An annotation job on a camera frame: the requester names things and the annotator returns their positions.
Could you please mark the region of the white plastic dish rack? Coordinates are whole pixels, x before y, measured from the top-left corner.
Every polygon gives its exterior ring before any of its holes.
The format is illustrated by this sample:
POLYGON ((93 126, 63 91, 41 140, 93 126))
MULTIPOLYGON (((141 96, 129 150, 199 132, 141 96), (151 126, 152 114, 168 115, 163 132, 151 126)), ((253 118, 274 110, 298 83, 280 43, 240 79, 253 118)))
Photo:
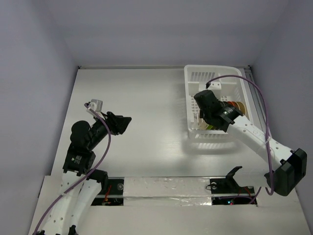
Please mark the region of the white plastic dish rack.
POLYGON ((219 118, 238 110, 254 122, 247 82, 238 78, 242 73, 235 67, 216 65, 186 65, 184 82, 187 128, 191 139, 226 139, 227 133, 204 118, 219 118))

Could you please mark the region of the cream plate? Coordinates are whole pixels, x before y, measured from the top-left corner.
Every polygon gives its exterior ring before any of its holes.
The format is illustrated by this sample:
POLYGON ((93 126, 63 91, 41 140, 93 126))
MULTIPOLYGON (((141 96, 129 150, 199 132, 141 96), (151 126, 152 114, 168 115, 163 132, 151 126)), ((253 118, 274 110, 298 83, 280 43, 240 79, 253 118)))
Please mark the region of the cream plate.
POLYGON ((203 112, 201 110, 199 111, 198 125, 201 130, 206 130, 208 127, 208 124, 203 119, 203 112))

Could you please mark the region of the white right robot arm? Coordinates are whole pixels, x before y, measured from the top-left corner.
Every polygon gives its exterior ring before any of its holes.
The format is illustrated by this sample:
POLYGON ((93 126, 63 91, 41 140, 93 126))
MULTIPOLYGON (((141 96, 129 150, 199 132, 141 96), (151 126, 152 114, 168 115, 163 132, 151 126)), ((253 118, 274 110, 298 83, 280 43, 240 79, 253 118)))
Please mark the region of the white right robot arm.
POLYGON ((264 175, 275 193, 288 196, 306 175, 307 153, 301 148, 292 150, 266 137, 235 106, 219 101, 211 90, 194 95, 200 109, 200 117, 231 137, 235 137, 268 163, 269 172, 264 175))

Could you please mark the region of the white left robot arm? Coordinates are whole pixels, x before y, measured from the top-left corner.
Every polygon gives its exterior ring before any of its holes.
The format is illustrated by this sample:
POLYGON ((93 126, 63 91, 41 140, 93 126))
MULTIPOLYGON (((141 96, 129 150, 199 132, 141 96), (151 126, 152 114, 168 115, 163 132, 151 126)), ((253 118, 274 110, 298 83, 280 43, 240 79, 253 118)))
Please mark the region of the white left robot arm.
POLYGON ((78 226, 95 197, 110 188, 107 172, 93 163, 93 150, 103 138, 107 137, 110 144, 112 136, 123 134, 132 119, 112 112, 91 114, 93 125, 83 120, 72 125, 58 196, 40 218, 35 235, 78 234, 78 226))

